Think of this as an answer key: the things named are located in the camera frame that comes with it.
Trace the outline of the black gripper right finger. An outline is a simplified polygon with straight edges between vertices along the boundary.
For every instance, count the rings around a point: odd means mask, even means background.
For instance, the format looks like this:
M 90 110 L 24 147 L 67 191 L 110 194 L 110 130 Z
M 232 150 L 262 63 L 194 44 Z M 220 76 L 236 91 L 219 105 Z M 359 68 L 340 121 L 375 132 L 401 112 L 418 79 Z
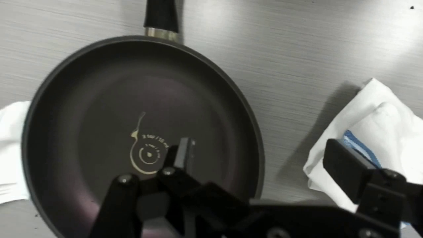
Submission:
M 357 203 L 357 214 L 381 227 L 379 233 L 400 236 L 401 223 L 423 233 L 423 185 L 388 167 L 380 167 L 344 141 L 326 144 L 324 169 L 340 188 Z

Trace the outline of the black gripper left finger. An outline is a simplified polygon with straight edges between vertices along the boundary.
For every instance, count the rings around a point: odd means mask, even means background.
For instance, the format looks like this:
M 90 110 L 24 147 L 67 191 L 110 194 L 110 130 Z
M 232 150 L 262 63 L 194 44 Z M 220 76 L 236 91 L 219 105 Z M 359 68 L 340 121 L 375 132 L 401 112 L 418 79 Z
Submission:
M 215 182 L 201 183 L 186 166 L 192 140 L 172 145 L 154 178 L 134 173 L 117 175 L 109 186 L 90 238 L 143 238 L 149 220 L 163 218 L 184 238 L 236 235 L 236 226 L 249 214 L 246 202 Z

